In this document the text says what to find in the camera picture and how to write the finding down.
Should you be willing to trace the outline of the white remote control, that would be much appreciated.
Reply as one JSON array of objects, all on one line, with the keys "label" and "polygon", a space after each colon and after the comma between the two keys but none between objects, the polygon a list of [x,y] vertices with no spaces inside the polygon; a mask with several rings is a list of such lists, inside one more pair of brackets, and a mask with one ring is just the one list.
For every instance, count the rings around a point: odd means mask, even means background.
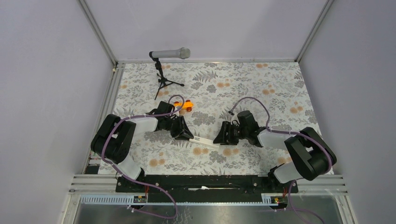
[{"label": "white remote control", "polygon": [[199,137],[199,136],[194,136],[193,139],[189,139],[189,142],[200,144],[207,148],[212,148],[212,149],[217,149],[217,150],[220,148],[220,144],[214,144],[213,140],[206,139],[206,138]]}]

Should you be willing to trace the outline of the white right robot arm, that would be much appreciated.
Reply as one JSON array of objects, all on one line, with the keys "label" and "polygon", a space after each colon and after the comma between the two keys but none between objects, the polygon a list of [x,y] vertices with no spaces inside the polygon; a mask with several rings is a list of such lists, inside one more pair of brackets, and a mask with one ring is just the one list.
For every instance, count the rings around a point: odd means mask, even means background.
[{"label": "white right robot arm", "polygon": [[286,132],[260,127],[250,111],[238,113],[237,119],[232,122],[222,122],[213,143],[238,145],[240,140],[247,140],[256,147],[288,151],[292,161],[276,166],[268,173],[268,186],[274,192],[280,192],[286,187],[286,183],[293,180],[312,181],[329,172],[337,162],[335,154],[313,128]]}]

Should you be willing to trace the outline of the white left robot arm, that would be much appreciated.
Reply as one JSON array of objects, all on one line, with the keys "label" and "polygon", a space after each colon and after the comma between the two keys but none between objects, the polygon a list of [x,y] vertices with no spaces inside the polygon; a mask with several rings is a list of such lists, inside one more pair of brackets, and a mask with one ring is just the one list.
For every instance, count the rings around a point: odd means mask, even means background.
[{"label": "white left robot arm", "polygon": [[184,117],[178,114],[179,110],[179,107],[161,101],[156,109],[145,115],[121,119],[109,114],[93,137],[91,151],[100,155],[102,161],[113,166],[119,174],[128,177],[127,186],[132,191],[141,191],[145,180],[140,176],[143,169],[129,156],[132,140],[161,130],[169,131],[176,140],[193,139]]}]

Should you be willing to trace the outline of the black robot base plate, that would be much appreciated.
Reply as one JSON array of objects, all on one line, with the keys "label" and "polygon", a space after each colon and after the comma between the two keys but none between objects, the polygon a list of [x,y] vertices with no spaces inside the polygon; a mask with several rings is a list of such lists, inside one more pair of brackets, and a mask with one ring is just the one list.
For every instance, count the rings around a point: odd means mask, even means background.
[{"label": "black robot base plate", "polygon": [[147,175],[141,173],[135,182],[119,176],[117,193],[151,193],[166,195],[172,202],[172,195],[188,192],[235,192],[238,194],[275,194],[287,196],[297,193],[295,183],[275,183],[275,179],[259,175]]}]

